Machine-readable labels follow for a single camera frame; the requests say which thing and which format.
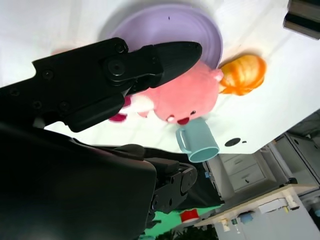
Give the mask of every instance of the teal mug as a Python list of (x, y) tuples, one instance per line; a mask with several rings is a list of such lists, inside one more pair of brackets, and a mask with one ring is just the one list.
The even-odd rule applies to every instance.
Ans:
[(201, 117), (191, 120), (175, 132), (181, 151), (188, 155), (192, 163), (202, 163), (214, 158), (219, 147), (209, 126)]

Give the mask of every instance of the red object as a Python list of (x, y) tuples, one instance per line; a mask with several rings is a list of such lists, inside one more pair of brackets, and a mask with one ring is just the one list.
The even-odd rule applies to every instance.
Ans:
[(180, 125), (186, 125), (186, 124), (189, 122), (189, 117), (186, 117), (186, 118), (184, 118), (184, 119), (180, 119), (180, 120), (178, 120), (177, 122), (178, 122), (178, 124), (180, 124)]
[(180, 218), (182, 223), (190, 223), (195, 220), (198, 220), (199, 215), (198, 215), (197, 209), (193, 209), (193, 210), (184, 211), (183, 213), (181, 213)]

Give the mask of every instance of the black robotic arm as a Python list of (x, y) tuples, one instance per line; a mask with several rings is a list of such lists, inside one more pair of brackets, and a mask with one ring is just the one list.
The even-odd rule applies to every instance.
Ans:
[(201, 53), (195, 42), (128, 53), (113, 38), (37, 60), (33, 78), (0, 88), (0, 238), (132, 240), (155, 211), (183, 202), (197, 179), (191, 165), (43, 128), (62, 121), (80, 132), (105, 121), (124, 96), (171, 81)]

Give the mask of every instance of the screw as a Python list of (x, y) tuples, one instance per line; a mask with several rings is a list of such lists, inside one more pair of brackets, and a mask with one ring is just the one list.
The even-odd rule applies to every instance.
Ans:
[(42, 103), (41, 103), (40, 101), (34, 101), (34, 102), (32, 103), (32, 107), (33, 107), (34, 109), (40, 109), (40, 108), (42, 108)]
[(51, 70), (45, 70), (42, 72), (42, 77), (46, 80), (51, 80), (54, 77), (54, 73)]
[(119, 60), (112, 60), (108, 63), (108, 69), (114, 76), (121, 76), (126, 72), (125, 65)]
[(122, 44), (116, 44), (115, 45), (115, 50), (116, 50), (117, 53), (121, 54), (126, 50), (126, 48)]
[(69, 108), (70, 108), (70, 104), (68, 102), (66, 102), (66, 101), (62, 101), (59, 104), (59, 108), (60, 108), (61, 111), (67, 112), (69, 110)]
[(12, 89), (10, 90), (10, 95), (11, 95), (11, 96), (14, 96), (14, 97), (17, 97), (17, 96), (20, 95), (20, 92), (19, 92), (18, 89), (12, 88)]

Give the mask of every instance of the white table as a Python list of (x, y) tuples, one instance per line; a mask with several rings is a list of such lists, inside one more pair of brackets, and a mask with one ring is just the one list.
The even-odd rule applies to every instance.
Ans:
[[(31, 61), (57, 48), (97, 41), (136, 10), (130, 0), (2, 0), (0, 3), (0, 84), (32, 77)], [(141, 0), (144, 5), (160, 3)], [(199, 6), (217, 22), (225, 60), (243, 51), (258, 52), (268, 70), (261, 87), (246, 96), (220, 95), (205, 116), (224, 154), (250, 154), (320, 108), (320, 44), (282, 27), (288, 0), (202, 0)], [(57, 123), (48, 129), (88, 144), (141, 144), (179, 152), (175, 130), (156, 117), (130, 115), (125, 123), (105, 121), (81, 133)], [(232, 147), (233, 138), (241, 142)]]

